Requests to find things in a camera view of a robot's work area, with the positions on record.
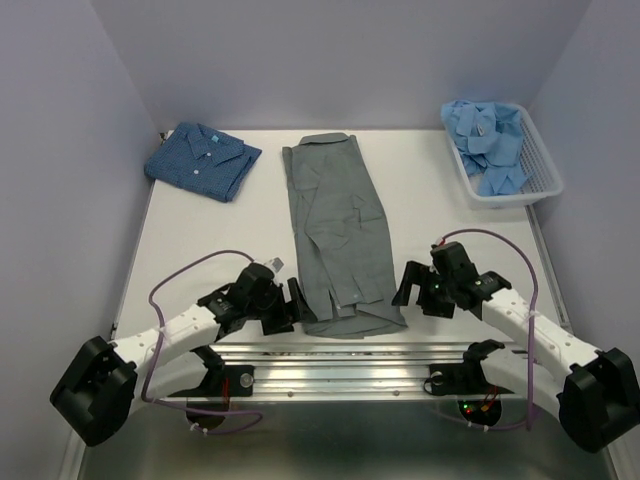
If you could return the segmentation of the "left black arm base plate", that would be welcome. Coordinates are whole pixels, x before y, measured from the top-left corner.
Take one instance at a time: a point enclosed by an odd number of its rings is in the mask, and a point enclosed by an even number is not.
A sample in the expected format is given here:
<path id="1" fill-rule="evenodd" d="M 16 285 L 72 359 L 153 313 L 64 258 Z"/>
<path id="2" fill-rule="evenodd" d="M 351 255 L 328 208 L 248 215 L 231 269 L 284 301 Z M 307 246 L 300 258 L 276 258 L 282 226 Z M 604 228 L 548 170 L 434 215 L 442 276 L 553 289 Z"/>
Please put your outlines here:
<path id="1" fill-rule="evenodd" d="M 210 346 L 202 346 L 190 352 L 193 359 L 198 358 L 197 367 L 203 367 L 204 373 L 195 384 L 177 390 L 171 397 L 198 398 L 245 398 L 253 395 L 255 367 L 249 364 L 229 365 Z"/>

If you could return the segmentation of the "grey long sleeve shirt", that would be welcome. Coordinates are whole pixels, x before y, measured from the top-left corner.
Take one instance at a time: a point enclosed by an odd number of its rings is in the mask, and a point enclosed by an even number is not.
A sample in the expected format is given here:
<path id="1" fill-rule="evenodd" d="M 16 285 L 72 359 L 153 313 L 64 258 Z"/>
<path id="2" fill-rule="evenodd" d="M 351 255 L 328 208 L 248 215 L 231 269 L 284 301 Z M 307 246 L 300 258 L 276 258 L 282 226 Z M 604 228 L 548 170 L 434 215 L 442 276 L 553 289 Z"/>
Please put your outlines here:
<path id="1" fill-rule="evenodd" d="M 282 150 L 298 276 L 316 319 L 306 334 L 363 339 L 406 329 L 384 207 L 357 139 L 303 137 Z"/>

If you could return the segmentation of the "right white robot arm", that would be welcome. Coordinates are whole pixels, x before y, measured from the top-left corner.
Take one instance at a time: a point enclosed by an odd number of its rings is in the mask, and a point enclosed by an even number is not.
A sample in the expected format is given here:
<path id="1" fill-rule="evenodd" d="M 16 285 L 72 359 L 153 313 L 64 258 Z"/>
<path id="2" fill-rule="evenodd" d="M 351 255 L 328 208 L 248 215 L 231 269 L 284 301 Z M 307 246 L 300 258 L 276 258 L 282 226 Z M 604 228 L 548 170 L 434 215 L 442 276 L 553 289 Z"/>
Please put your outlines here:
<path id="1" fill-rule="evenodd" d="M 639 424 L 639 383 L 632 360 L 617 348 L 582 341 L 526 301 L 494 271 L 478 272 L 463 245 L 436 246 L 429 265 L 406 264 L 392 303 L 406 306 L 411 291 L 426 316 L 452 318 L 463 310 L 523 348 L 497 340 L 469 345 L 458 363 L 432 364 L 425 391 L 436 397 L 482 395 L 459 404 L 464 421 L 485 430 L 498 421 L 502 393 L 522 396 L 559 421 L 582 450 L 597 453 Z"/>

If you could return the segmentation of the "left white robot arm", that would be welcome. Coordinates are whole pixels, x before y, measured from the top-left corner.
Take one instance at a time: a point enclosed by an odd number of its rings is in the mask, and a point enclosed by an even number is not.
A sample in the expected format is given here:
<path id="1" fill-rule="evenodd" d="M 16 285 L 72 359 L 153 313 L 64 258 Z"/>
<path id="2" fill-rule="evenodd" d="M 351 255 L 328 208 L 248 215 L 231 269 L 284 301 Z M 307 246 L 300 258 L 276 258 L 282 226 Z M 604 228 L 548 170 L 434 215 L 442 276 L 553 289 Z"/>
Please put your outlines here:
<path id="1" fill-rule="evenodd" d="M 201 297 L 186 311 L 144 332 L 87 340 L 53 388 L 49 401 L 82 441 L 97 446 L 140 407 L 184 411 L 192 429 L 217 434 L 233 412 L 232 396 L 247 397 L 250 365 L 226 366 L 215 342 L 257 321 L 264 335 L 314 324 L 316 315 L 295 278 L 280 284 L 274 271 L 251 263 L 236 281 Z"/>

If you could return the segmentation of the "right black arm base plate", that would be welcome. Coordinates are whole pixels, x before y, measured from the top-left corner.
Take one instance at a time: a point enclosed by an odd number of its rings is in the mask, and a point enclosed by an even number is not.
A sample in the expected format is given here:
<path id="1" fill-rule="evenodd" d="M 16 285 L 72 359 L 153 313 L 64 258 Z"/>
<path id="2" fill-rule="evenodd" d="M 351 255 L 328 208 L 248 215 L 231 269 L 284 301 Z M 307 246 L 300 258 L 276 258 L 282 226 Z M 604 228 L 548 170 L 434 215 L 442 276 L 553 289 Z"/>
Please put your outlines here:
<path id="1" fill-rule="evenodd" d="M 429 366 L 423 389 L 433 396 L 484 395 L 496 387 L 485 378 L 479 363 L 436 363 Z"/>

